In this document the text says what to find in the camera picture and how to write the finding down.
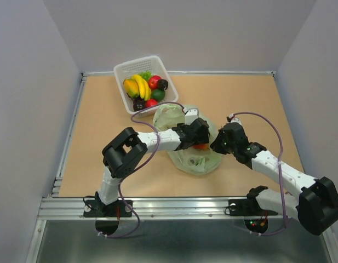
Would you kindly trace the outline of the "red-orange peach fruit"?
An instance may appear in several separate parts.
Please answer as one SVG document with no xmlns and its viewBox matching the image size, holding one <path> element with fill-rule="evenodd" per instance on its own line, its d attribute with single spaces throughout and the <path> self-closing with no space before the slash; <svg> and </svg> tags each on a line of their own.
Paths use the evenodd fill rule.
<svg viewBox="0 0 338 263">
<path fill-rule="evenodd" d="M 209 149 L 209 144 L 198 144 L 198 145 L 193 145 L 192 146 L 196 150 L 208 150 Z"/>
</svg>

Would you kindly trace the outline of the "light green plastic bag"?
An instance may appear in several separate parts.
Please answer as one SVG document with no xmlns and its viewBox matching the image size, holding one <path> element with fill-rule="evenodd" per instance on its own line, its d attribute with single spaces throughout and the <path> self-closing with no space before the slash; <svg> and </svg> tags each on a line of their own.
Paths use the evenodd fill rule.
<svg viewBox="0 0 338 263">
<path fill-rule="evenodd" d="M 185 121 L 182 108 L 176 104 L 159 106 L 153 117 L 154 127 L 162 132 Z M 205 175 L 214 171 L 222 162 L 222 155 L 210 148 L 204 150 L 190 147 L 180 151 L 167 151 L 174 165 L 191 175 Z"/>
</svg>

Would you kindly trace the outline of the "green avocado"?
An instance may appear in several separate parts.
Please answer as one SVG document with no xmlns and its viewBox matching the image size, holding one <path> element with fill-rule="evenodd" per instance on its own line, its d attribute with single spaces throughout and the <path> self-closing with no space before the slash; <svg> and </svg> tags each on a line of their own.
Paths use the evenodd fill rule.
<svg viewBox="0 0 338 263">
<path fill-rule="evenodd" d="M 166 96 L 165 90 L 154 89 L 151 93 L 151 99 L 156 100 L 157 102 L 162 101 Z"/>
</svg>

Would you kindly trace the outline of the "dark purple mangosteen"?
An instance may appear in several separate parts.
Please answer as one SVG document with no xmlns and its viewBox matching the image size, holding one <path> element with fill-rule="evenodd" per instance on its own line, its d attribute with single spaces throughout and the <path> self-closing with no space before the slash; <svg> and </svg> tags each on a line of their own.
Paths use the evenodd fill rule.
<svg viewBox="0 0 338 263">
<path fill-rule="evenodd" d="M 157 81 L 157 89 L 159 89 L 159 90 L 167 90 L 168 85 L 169 85 L 169 83 L 166 79 L 159 79 Z"/>
</svg>

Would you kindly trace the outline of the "yellow mango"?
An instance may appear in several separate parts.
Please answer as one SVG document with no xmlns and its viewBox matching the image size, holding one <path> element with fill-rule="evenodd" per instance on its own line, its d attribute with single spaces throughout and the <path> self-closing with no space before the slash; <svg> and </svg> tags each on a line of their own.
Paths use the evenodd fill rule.
<svg viewBox="0 0 338 263">
<path fill-rule="evenodd" d="M 131 98 L 137 98 L 139 96 L 139 86 L 135 80 L 125 79 L 123 81 L 123 87 Z"/>
</svg>

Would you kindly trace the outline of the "red strawberry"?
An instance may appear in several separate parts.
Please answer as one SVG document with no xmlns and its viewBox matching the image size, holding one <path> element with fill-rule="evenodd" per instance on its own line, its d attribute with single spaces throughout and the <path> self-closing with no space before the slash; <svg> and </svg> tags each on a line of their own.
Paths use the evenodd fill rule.
<svg viewBox="0 0 338 263">
<path fill-rule="evenodd" d="M 158 102 L 155 99 L 149 99 L 145 102 L 146 108 L 154 107 L 158 104 Z"/>
</svg>

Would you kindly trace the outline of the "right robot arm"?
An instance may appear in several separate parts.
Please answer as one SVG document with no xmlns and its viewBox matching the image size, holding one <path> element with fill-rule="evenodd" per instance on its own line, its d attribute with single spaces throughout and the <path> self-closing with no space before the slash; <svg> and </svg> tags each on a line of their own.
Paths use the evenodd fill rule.
<svg viewBox="0 0 338 263">
<path fill-rule="evenodd" d="M 309 233 L 319 236 L 338 221 L 338 192 L 327 177 L 320 179 L 280 161 L 257 142 L 249 142 L 243 126 L 227 123 L 219 129 L 210 145 L 216 153 L 232 154 L 251 170 L 277 182 L 284 195 L 266 186 L 252 188 L 245 199 L 233 200 L 229 210 L 232 216 L 257 216 L 270 211 L 297 220 Z"/>
</svg>

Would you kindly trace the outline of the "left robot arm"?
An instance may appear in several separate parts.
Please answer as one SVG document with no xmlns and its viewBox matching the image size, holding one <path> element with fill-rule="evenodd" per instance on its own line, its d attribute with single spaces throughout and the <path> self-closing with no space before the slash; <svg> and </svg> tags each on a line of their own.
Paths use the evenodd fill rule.
<svg viewBox="0 0 338 263">
<path fill-rule="evenodd" d="M 180 123 L 166 131 L 141 133 L 132 127 L 125 128 L 102 151 L 104 173 L 100 189 L 95 194 L 96 209 L 104 216 L 115 211 L 118 186 L 135 171 L 144 155 L 207 144 L 209 137 L 209 125 L 200 117 L 190 124 Z"/>
</svg>

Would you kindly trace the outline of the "yellow banana bunch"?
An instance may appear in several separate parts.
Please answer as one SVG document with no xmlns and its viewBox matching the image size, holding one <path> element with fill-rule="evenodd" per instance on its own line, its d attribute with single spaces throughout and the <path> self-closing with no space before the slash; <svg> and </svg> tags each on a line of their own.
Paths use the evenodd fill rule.
<svg viewBox="0 0 338 263">
<path fill-rule="evenodd" d="M 134 80 L 139 88 L 139 97 L 144 101 L 148 101 L 151 97 L 151 90 L 148 86 L 148 83 L 140 75 L 132 75 L 132 80 Z"/>
</svg>

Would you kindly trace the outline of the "red apple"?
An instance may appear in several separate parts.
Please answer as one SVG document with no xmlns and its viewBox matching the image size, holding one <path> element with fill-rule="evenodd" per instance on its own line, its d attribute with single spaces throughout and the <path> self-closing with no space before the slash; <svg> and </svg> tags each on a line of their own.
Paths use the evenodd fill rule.
<svg viewBox="0 0 338 263">
<path fill-rule="evenodd" d="M 152 76 L 149 80 L 148 80 L 148 86 L 151 90 L 154 90 L 157 88 L 157 83 L 158 81 L 162 79 L 160 76 L 158 75 L 154 75 Z"/>
</svg>

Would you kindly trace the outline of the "white perforated plastic basket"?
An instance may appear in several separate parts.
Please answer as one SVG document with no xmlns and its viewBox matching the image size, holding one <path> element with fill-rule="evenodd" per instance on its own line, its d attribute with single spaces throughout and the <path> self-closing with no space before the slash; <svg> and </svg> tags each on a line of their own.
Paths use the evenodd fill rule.
<svg viewBox="0 0 338 263">
<path fill-rule="evenodd" d="M 116 65 L 113 71 L 118 89 L 124 103 L 124 107 L 130 115 L 133 115 L 135 111 L 133 110 L 133 103 L 130 97 L 125 92 L 125 89 L 123 87 L 123 81 L 126 78 L 130 78 L 132 75 L 137 73 L 150 71 L 153 75 L 158 75 L 166 79 L 169 85 L 168 90 L 166 91 L 164 101 L 178 102 L 179 95 L 177 93 L 177 90 L 161 59 L 156 55 L 146 56 L 143 58 L 123 62 Z"/>
</svg>

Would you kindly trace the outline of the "green grape bunch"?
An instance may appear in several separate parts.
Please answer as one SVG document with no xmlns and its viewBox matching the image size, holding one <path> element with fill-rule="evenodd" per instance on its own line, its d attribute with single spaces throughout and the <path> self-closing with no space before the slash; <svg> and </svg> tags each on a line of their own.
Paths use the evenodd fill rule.
<svg viewBox="0 0 338 263">
<path fill-rule="evenodd" d="M 151 71 L 140 72 L 139 76 L 141 76 L 145 81 L 148 82 L 148 80 L 152 77 L 152 72 Z"/>
</svg>

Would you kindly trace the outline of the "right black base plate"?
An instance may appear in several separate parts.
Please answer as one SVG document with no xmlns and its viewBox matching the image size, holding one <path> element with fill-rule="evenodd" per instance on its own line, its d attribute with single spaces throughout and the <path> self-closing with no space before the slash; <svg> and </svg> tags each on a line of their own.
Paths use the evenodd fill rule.
<svg viewBox="0 0 338 263">
<path fill-rule="evenodd" d="M 230 216 L 278 215 L 275 211 L 261 209 L 255 201 L 248 199 L 230 199 L 225 208 L 225 214 Z"/>
</svg>

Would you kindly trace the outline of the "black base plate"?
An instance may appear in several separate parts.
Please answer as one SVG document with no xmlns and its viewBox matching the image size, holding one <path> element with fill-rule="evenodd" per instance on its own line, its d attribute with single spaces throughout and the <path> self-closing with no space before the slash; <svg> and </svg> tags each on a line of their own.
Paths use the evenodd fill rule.
<svg viewBox="0 0 338 263">
<path fill-rule="evenodd" d="M 130 218 L 132 212 L 119 199 L 109 205 L 89 199 L 85 201 L 83 216 L 85 218 Z"/>
<path fill-rule="evenodd" d="M 248 199 L 230 199 L 225 208 L 225 214 L 230 216 L 278 215 L 275 211 L 261 209 L 255 201 Z"/>
</svg>

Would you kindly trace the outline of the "aluminium mounting rail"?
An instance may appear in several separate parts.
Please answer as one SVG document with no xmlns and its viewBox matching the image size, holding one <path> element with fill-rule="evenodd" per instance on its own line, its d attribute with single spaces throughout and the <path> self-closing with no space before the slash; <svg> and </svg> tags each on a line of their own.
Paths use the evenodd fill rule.
<svg viewBox="0 0 338 263">
<path fill-rule="evenodd" d="M 231 219 L 229 197 L 130 198 L 140 220 Z M 81 198 L 43 198 L 38 220 L 86 220 Z"/>
</svg>

